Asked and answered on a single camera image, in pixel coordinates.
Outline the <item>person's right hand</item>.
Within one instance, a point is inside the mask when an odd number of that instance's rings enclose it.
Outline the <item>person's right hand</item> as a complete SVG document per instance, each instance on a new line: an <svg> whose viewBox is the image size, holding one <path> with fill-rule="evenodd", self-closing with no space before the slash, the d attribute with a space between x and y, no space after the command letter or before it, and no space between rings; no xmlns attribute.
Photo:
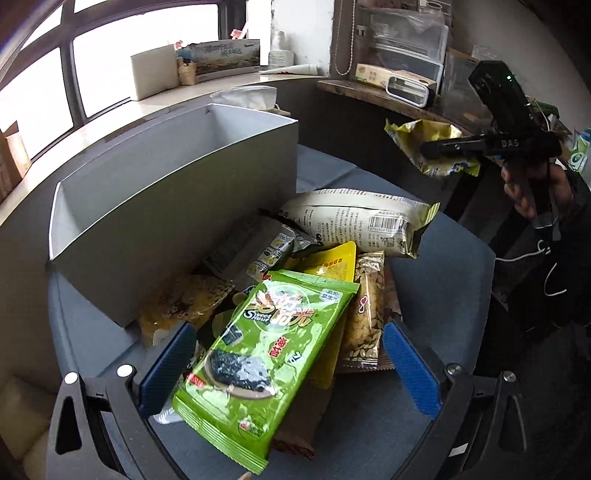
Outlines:
<svg viewBox="0 0 591 480"><path fill-rule="evenodd" d="M525 218L533 220L538 216L537 207L554 196L560 213L573 203L573 192L565 170L554 163L545 163L537 169L524 170L504 165L501 176L505 182L504 191L514 201L516 210Z"/></svg>

